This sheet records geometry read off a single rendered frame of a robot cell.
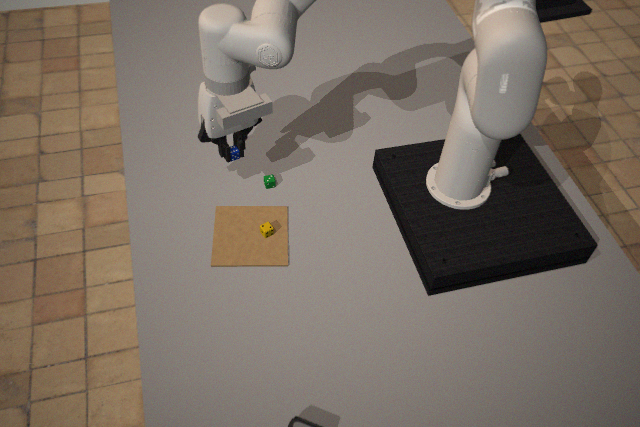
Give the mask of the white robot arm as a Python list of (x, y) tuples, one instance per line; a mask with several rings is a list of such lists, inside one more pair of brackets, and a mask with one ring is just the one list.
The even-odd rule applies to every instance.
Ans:
[[(250, 73), (256, 66), (280, 69), (291, 61), (297, 20), (315, 1), (256, 0), (250, 21), (230, 4), (201, 12), (204, 82), (224, 106), (216, 110), (223, 130), (273, 113), (267, 94), (257, 95), (249, 85)], [(506, 166), (491, 167), (501, 140), (532, 121), (547, 63), (536, 0), (475, 0), (472, 34), (475, 48), (462, 66), (440, 165), (426, 177), (438, 202), (460, 210), (483, 205), (490, 181), (508, 175)]]

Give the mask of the blue die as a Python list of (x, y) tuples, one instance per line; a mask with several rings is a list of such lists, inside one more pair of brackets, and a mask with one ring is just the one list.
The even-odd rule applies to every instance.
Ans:
[(231, 161), (234, 161), (240, 158), (240, 151), (236, 145), (230, 147), (230, 155), (231, 155)]

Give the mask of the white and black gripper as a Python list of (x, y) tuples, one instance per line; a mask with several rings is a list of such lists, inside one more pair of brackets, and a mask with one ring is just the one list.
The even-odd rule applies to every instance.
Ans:
[[(250, 131), (262, 122), (262, 118), (258, 118), (241, 125), (223, 130), (217, 122), (216, 110), (223, 108), (223, 104), (216, 97), (216, 94), (209, 91), (205, 86), (205, 82), (200, 84), (198, 96), (198, 118), (201, 126), (198, 139), (200, 142), (212, 142), (218, 145), (219, 154), (228, 162), (231, 161), (230, 146), (227, 143), (226, 135), (233, 133), (233, 144), (240, 151), (240, 157), (244, 157), (245, 140), (248, 138)], [(203, 118), (204, 117), (204, 118)], [(202, 118), (202, 122), (201, 122)], [(219, 138), (220, 137), (220, 138)]]

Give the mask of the green die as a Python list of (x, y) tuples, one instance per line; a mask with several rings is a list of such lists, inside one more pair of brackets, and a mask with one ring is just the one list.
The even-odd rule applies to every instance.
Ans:
[(272, 174), (272, 175), (264, 176), (264, 184), (266, 189), (276, 187), (276, 181), (275, 181), (274, 175)]

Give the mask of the yellow die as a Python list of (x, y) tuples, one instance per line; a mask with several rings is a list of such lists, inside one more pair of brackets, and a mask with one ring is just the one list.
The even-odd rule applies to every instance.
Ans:
[(274, 234), (274, 228), (269, 222), (266, 222), (260, 225), (260, 233), (263, 235), (264, 238), (267, 238)]

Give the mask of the tan square mat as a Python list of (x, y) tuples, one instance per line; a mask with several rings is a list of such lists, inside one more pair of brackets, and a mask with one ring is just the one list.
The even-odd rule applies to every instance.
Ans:
[[(260, 225), (274, 234), (264, 238)], [(287, 206), (216, 206), (211, 267), (288, 266)]]

